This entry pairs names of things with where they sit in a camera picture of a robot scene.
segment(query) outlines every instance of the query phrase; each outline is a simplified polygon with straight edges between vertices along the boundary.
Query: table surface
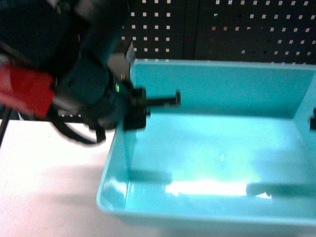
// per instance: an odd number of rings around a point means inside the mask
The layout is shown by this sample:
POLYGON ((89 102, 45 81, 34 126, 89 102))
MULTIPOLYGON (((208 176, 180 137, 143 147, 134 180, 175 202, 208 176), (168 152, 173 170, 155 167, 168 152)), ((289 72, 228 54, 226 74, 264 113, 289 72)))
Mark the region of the table surface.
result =
MULTIPOLYGON (((93 135, 82 124, 72 126, 93 135)), ((130 226, 101 213, 96 193, 113 135, 108 132, 106 142, 87 147, 60 136, 47 122, 10 121, 0 150, 1 236, 252 236, 130 226)))

